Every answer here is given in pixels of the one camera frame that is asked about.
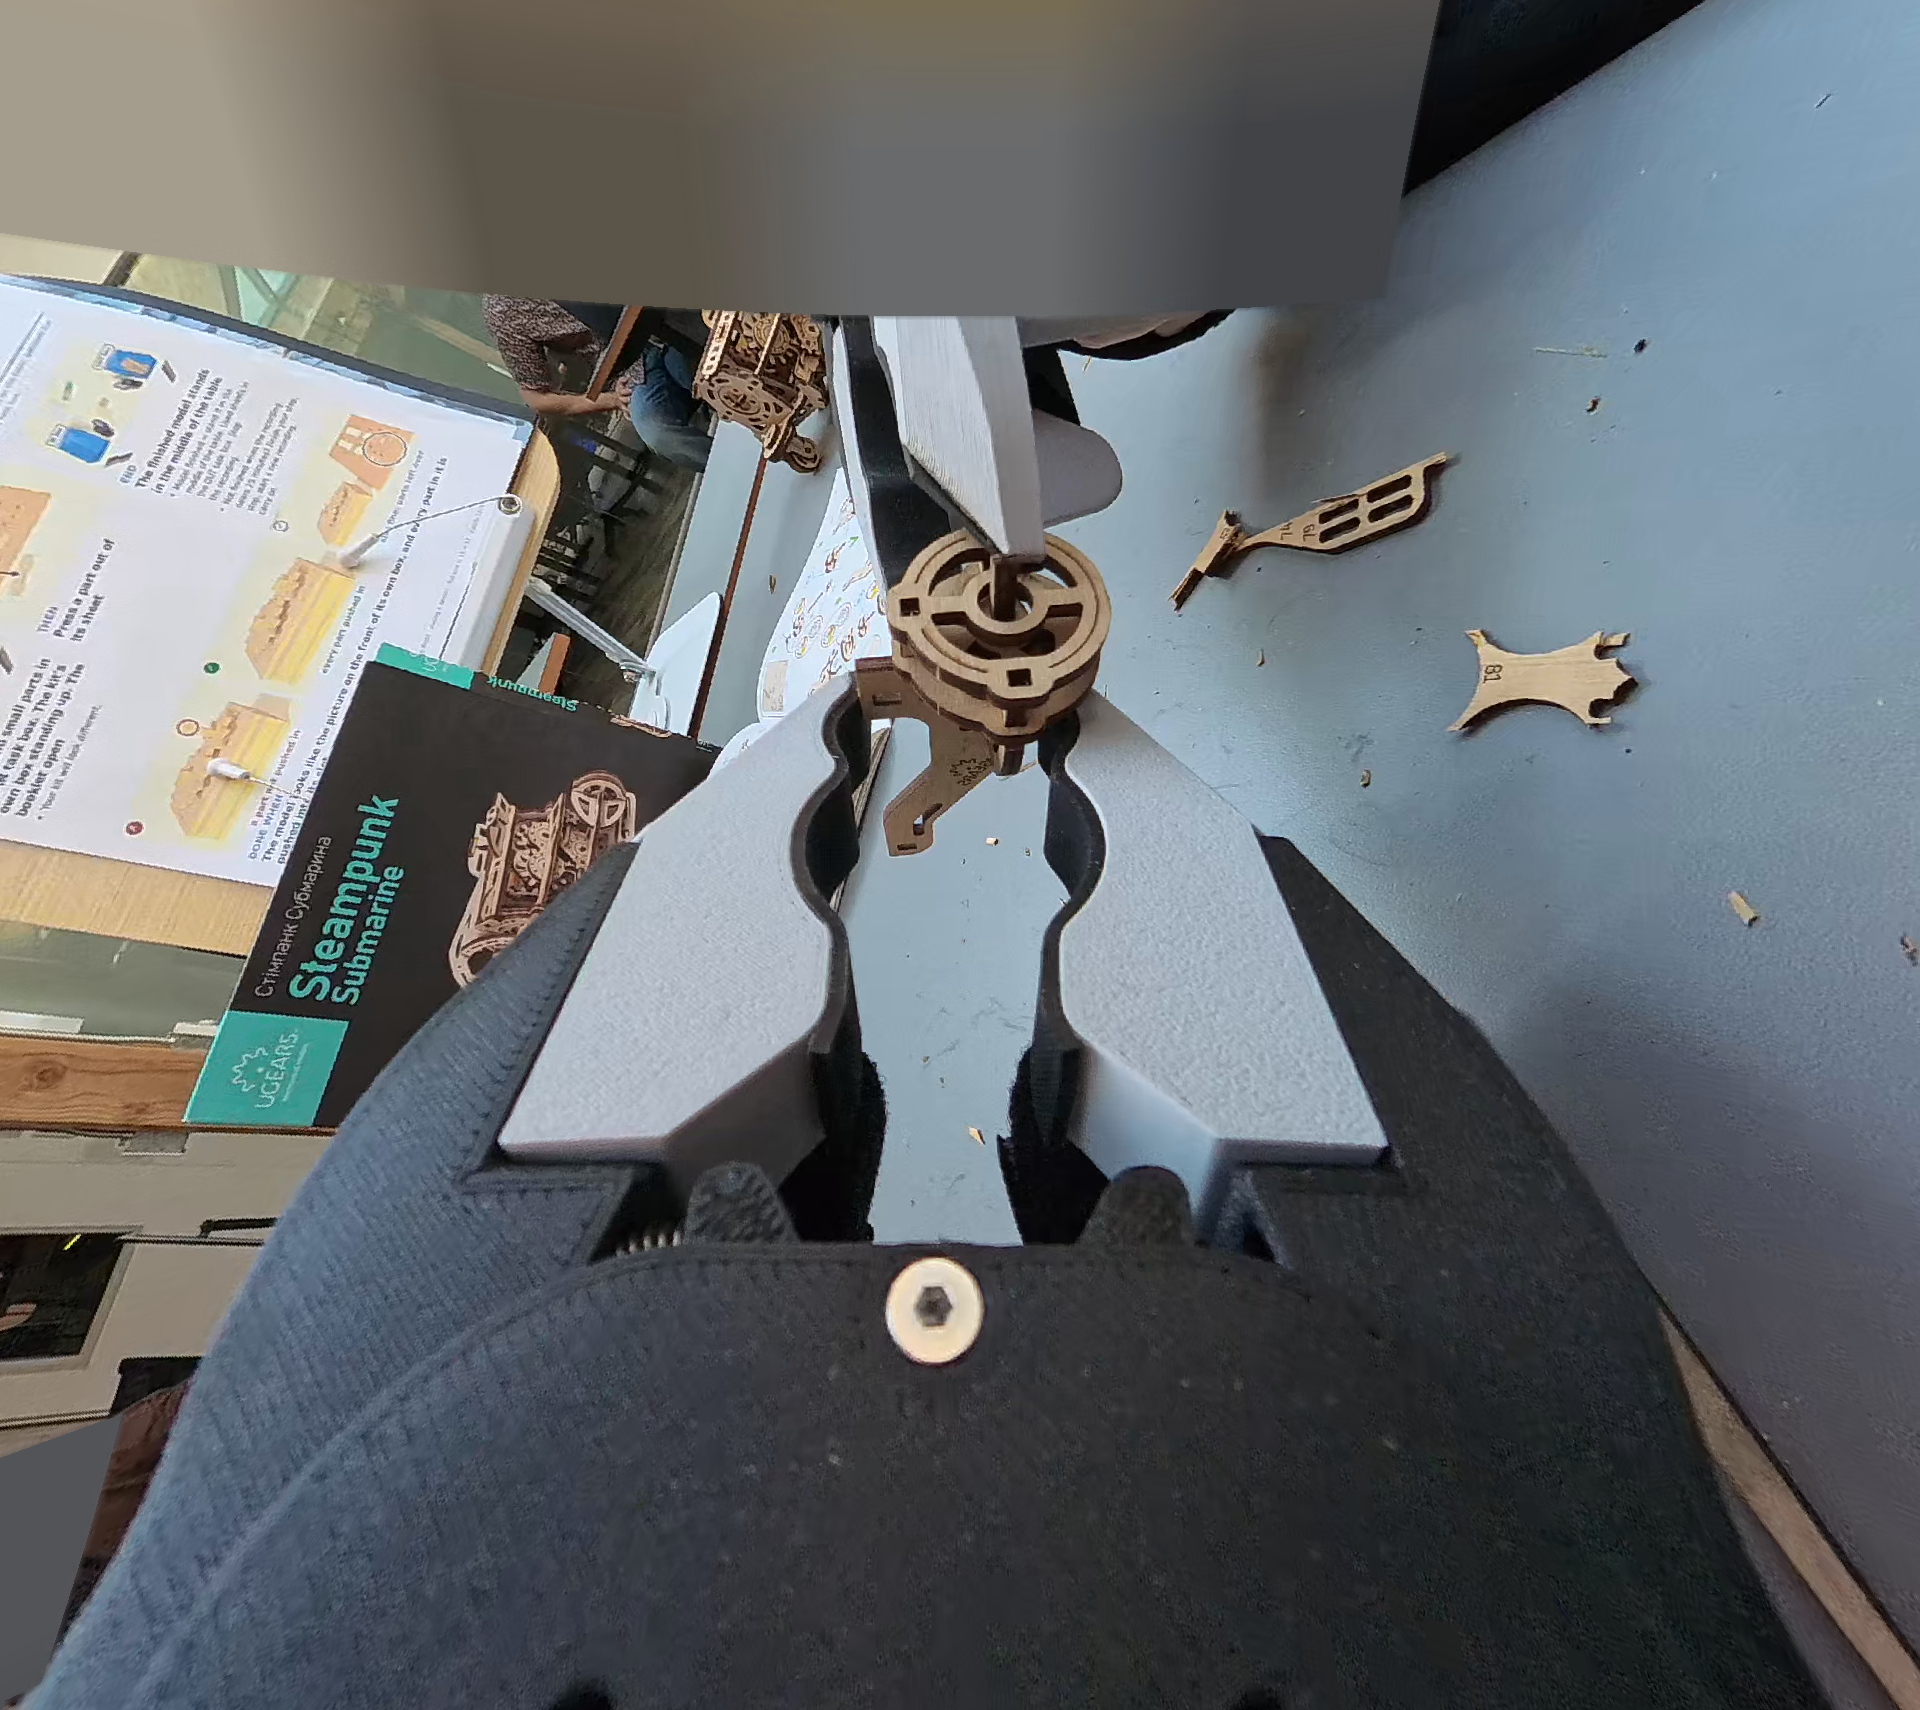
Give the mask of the star-shaped flat wooden part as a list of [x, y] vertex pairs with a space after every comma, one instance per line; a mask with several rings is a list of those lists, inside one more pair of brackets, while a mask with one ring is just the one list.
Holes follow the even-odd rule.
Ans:
[[1620, 659], [1620, 650], [1631, 642], [1629, 632], [1594, 632], [1548, 652], [1508, 650], [1481, 627], [1470, 627], [1466, 638], [1476, 652], [1476, 683], [1447, 723], [1451, 735], [1466, 733], [1495, 712], [1522, 706], [1553, 707], [1591, 730], [1604, 730], [1620, 700], [1635, 688], [1634, 671]]

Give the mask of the wooden wheel assembly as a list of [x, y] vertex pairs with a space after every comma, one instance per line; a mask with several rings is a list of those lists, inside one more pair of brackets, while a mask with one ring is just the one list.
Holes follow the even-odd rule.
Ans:
[[1028, 751], [1091, 693], [1111, 629], [1099, 569], [1047, 536], [1020, 562], [1020, 608], [995, 621], [978, 603], [987, 547], [963, 531], [926, 546], [888, 592], [888, 657], [853, 666], [868, 720], [926, 726], [927, 761], [884, 807], [891, 856], [932, 847], [938, 819], [985, 778], [1017, 776]]

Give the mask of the black model kit box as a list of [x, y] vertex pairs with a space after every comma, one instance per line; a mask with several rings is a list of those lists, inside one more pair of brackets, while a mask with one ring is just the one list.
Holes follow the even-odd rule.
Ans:
[[382, 646], [182, 1124], [342, 1124], [446, 1001], [715, 757], [696, 738]]

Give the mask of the small hooked wooden part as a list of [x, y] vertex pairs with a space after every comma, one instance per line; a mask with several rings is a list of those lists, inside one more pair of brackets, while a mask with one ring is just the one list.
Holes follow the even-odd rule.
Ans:
[[1170, 606], [1175, 611], [1183, 609], [1187, 606], [1187, 598], [1196, 594], [1205, 580], [1223, 575], [1230, 569], [1244, 543], [1244, 522], [1236, 510], [1221, 510], [1196, 559], [1181, 571], [1172, 594], [1167, 595]]

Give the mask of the white stand with metal rod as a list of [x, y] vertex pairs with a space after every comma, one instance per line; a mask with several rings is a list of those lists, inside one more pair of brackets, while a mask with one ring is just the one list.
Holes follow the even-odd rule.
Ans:
[[720, 592], [708, 592], [682, 618], [670, 621], [645, 656], [573, 608], [540, 575], [529, 575], [521, 598], [545, 618], [555, 620], [557, 629], [540, 642], [527, 666], [516, 675], [517, 690], [555, 693], [567, 644], [583, 642], [620, 671], [628, 690], [630, 721], [667, 735], [699, 733], [709, 666], [724, 616]]

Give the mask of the slotted flat wooden part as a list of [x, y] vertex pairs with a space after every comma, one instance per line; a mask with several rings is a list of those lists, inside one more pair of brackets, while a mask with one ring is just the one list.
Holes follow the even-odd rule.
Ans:
[[1285, 522], [1242, 530], [1237, 547], [1334, 556], [1397, 536], [1427, 517], [1447, 464], [1447, 451], [1419, 457], [1351, 492], [1319, 497]]

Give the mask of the wooden poster board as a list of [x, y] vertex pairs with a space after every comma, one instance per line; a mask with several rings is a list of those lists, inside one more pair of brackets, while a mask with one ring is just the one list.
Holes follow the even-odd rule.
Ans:
[[[550, 437], [534, 428], [512, 492], [521, 499], [506, 567], [493, 569], [478, 606], [488, 626], [460, 659], [491, 673], [506, 653], [521, 594], [552, 525], [561, 468]], [[245, 958], [274, 903], [274, 884], [190, 874], [122, 858], [98, 858], [4, 839], [2, 917], [46, 929], [138, 939]]]

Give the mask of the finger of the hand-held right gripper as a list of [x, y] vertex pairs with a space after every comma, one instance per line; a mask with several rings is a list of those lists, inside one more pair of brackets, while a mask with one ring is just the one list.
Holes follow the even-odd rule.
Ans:
[[882, 314], [873, 330], [915, 479], [992, 552], [1037, 562], [1043, 496], [1017, 320]]
[[847, 316], [832, 326], [830, 401], [847, 486], [877, 571], [900, 578], [924, 547], [951, 534], [963, 534], [984, 543], [985, 554], [994, 554], [987, 542], [909, 470], [873, 320], [875, 316]]

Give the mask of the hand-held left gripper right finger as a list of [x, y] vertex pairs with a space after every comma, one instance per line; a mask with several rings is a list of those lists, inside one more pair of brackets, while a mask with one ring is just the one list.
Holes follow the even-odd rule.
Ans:
[[1164, 1169], [1217, 1238], [1247, 1169], [1372, 1167], [1375, 1103], [1256, 826], [1099, 693], [1042, 738], [1029, 1121], [1093, 1173]]

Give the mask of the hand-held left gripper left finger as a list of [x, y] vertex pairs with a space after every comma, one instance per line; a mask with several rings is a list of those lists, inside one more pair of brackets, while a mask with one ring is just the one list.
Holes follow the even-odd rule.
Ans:
[[517, 1163], [797, 1169], [860, 1085], [850, 673], [715, 765], [637, 837], [495, 1143]]

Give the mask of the finished wooden submarine model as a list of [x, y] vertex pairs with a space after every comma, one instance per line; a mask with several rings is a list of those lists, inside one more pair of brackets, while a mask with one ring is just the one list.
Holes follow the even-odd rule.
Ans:
[[689, 391], [715, 419], [755, 436], [762, 455], [813, 473], [822, 451], [803, 424], [827, 406], [822, 326], [793, 312], [701, 310], [705, 345]]

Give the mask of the white instruction poster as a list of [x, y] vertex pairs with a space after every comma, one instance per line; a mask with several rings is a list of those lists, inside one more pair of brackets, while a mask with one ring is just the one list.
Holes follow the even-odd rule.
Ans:
[[478, 642], [529, 433], [233, 320], [4, 277], [4, 839], [274, 884], [378, 650]]

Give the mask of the open instruction booklet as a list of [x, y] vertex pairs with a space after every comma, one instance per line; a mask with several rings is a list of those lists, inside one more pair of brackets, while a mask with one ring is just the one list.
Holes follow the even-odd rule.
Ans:
[[792, 713], [813, 690], [857, 661], [889, 657], [891, 652], [885, 587], [847, 479], [836, 473], [808, 559], [762, 657], [755, 718], [769, 721]]

